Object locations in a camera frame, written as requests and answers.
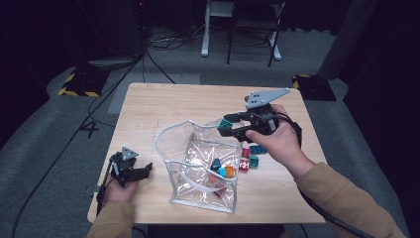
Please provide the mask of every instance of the table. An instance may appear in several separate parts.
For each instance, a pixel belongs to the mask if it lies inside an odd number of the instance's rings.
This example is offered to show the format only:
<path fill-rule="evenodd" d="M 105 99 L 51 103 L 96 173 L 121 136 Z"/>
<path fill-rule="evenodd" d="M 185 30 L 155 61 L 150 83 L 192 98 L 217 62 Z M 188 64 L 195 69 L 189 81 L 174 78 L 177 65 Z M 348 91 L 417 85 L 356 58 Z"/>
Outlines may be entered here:
<path fill-rule="evenodd" d="M 232 8 L 234 6 L 233 2 L 221 2 L 215 0 L 207 0 L 206 5 L 206 15 L 204 19 L 204 37 L 203 37 L 203 45 L 201 47 L 201 56 L 208 57 L 209 56 L 209 45 L 210 45 L 210 17 L 232 17 Z M 274 34 L 271 34 L 269 37 L 269 43 L 271 45 L 274 44 Z M 278 50 L 278 46 L 275 46 L 274 49 L 274 59 L 281 60 L 281 54 Z"/>
<path fill-rule="evenodd" d="M 143 224 L 238 224 L 238 223 L 321 223 L 324 219 L 300 196 L 293 177 L 269 154 L 260 155 L 256 170 L 240 173 L 238 203 L 234 214 L 169 202 L 172 187 L 166 167 L 154 141 L 164 128 L 191 119 L 199 124 L 225 114 L 245 111 L 244 97 L 269 87 L 132 83 L 98 181 L 101 184 L 108 159 L 122 147 L 138 152 L 136 168 L 154 163 L 151 175 L 143 179 L 134 196 L 136 223 Z M 290 92 L 272 102 L 282 104 L 303 130 L 302 150 L 314 162 L 326 162 L 300 92 Z M 92 199 L 88 220 L 96 216 Z"/>

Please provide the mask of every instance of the beige sleeve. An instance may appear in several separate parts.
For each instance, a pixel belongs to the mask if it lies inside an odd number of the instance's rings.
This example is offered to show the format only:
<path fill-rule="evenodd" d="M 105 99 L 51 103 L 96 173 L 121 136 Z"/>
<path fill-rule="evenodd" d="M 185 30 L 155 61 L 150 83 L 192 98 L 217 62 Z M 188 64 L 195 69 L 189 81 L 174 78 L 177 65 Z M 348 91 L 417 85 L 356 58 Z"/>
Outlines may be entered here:
<path fill-rule="evenodd" d="M 325 163 L 296 180 L 300 190 L 323 210 L 372 237 L 404 237 L 387 211 Z M 356 237 L 331 224 L 339 237 Z"/>
<path fill-rule="evenodd" d="M 132 237 L 133 222 L 133 203 L 109 201 L 96 217 L 86 237 Z"/>

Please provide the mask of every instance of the hand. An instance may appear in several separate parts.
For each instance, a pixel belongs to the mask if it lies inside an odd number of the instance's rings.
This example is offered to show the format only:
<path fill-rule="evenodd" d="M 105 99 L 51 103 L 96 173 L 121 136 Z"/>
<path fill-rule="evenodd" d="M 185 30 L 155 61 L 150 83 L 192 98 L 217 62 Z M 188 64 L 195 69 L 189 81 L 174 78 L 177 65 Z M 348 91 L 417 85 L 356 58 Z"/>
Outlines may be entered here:
<path fill-rule="evenodd" d="M 118 181 L 109 175 L 106 181 L 108 186 L 105 191 L 104 204 L 108 201 L 131 201 L 139 182 L 139 180 L 132 181 L 127 183 L 128 186 L 121 187 Z"/>
<path fill-rule="evenodd" d="M 280 105 L 271 105 L 274 112 L 287 112 Z M 283 164 L 292 176 L 298 178 L 315 165 L 302 152 L 294 129 L 287 122 L 279 120 L 278 128 L 271 135 L 265 136 L 257 131 L 248 130 L 246 136 L 267 149 L 273 159 Z"/>

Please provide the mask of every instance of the person's arm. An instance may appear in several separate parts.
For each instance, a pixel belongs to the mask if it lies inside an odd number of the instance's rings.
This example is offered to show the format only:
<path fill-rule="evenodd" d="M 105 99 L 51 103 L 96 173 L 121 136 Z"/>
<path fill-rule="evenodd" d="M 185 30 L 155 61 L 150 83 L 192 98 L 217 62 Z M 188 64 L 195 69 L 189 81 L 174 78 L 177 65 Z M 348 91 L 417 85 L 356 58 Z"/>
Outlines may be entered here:
<path fill-rule="evenodd" d="M 272 107 L 274 111 L 286 114 L 282 106 Z M 388 212 L 378 206 L 367 192 L 326 164 L 315 164 L 309 160 L 287 122 L 280 121 L 272 135 L 265 136 L 251 130 L 246 135 L 283 164 L 295 178 L 299 189 L 324 211 L 372 237 L 404 237 Z M 355 237 L 331 225 L 340 237 Z"/>
<path fill-rule="evenodd" d="M 130 201 L 139 182 L 133 181 L 127 187 L 110 177 L 107 182 L 104 206 L 86 237 L 132 237 L 134 205 Z"/>

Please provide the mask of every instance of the plastic bag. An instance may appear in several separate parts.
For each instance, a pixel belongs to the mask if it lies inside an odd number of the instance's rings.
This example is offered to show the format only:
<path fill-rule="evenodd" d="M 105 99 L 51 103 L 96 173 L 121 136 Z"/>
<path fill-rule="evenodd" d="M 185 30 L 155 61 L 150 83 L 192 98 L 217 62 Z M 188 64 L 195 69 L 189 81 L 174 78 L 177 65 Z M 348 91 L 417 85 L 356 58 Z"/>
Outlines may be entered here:
<path fill-rule="evenodd" d="M 217 130 L 220 121 L 200 126 L 188 120 L 157 135 L 155 147 L 173 188 L 171 202 L 235 212 L 242 143 L 233 137 L 221 137 Z M 211 170 L 215 159 L 222 168 L 233 167 L 231 178 Z"/>

